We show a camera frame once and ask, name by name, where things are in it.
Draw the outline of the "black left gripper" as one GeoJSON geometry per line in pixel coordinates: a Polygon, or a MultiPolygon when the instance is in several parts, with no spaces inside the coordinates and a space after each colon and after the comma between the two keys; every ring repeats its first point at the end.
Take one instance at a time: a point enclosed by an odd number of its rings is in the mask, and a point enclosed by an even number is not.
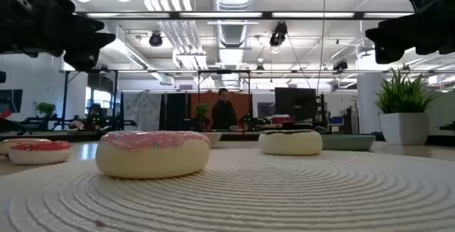
{"type": "MultiPolygon", "coordinates": [[[[71,0],[1,0],[1,53],[24,53],[37,56],[51,53],[60,56],[57,28],[71,17],[75,5],[71,0]]],[[[86,16],[73,15],[75,36],[73,50],[64,61],[75,70],[91,70],[97,65],[100,50],[116,39],[103,32],[105,24],[86,16]]]]}

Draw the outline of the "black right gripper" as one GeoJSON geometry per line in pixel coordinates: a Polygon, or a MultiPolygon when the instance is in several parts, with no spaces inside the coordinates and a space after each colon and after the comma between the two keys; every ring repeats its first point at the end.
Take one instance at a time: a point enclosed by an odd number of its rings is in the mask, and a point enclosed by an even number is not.
{"type": "Polygon", "coordinates": [[[407,16],[381,21],[367,29],[366,38],[375,45],[375,62],[390,64],[400,60],[409,49],[386,46],[415,46],[418,53],[454,52],[454,0],[414,0],[414,12],[407,16]],[[413,39],[417,18],[417,38],[413,39]]]}

